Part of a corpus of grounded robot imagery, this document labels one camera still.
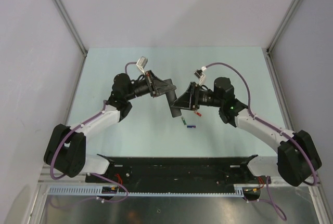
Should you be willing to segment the black remote control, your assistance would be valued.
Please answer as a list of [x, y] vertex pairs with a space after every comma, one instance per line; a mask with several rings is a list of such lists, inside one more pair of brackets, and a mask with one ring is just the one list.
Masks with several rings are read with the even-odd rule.
[[172, 103], [177, 99], [176, 96], [176, 86], [173, 84], [172, 80], [166, 79], [164, 82], [167, 83], [167, 91], [165, 92], [166, 99], [169, 105], [169, 109], [173, 118], [182, 116], [181, 110], [179, 108], [172, 107]]

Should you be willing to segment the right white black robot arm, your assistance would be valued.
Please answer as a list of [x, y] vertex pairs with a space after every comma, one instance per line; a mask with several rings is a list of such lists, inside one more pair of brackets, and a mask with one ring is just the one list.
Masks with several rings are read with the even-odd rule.
[[250, 107], [235, 97], [230, 79], [216, 78], [212, 90], [191, 82], [187, 90], [171, 103], [172, 108], [191, 111], [200, 106], [217, 107], [223, 123], [252, 134], [276, 152], [276, 157], [251, 158], [240, 170], [244, 182], [252, 183], [259, 176], [279, 176], [297, 187], [312, 176], [313, 183], [317, 183], [316, 172], [322, 162], [310, 134], [278, 127], [250, 113]]

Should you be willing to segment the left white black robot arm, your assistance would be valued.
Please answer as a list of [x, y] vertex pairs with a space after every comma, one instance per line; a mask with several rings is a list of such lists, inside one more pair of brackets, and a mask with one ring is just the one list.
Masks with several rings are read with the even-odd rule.
[[87, 154], [89, 139], [125, 119], [132, 109], [131, 100], [144, 95], [153, 98], [165, 95], [168, 103], [172, 103], [176, 99], [175, 91], [176, 86], [171, 79], [161, 80], [151, 70], [136, 80], [125, 73], [116, 75], [110, 97], [103, 101], [99, 112], [75, 126], [59, 124], [53, 129], [44, 154], [51, 178], [73, 178], [85, 173], [96, 174], [103, 182], [110, 182], [115, 176], [111, 161], [103, 155]]

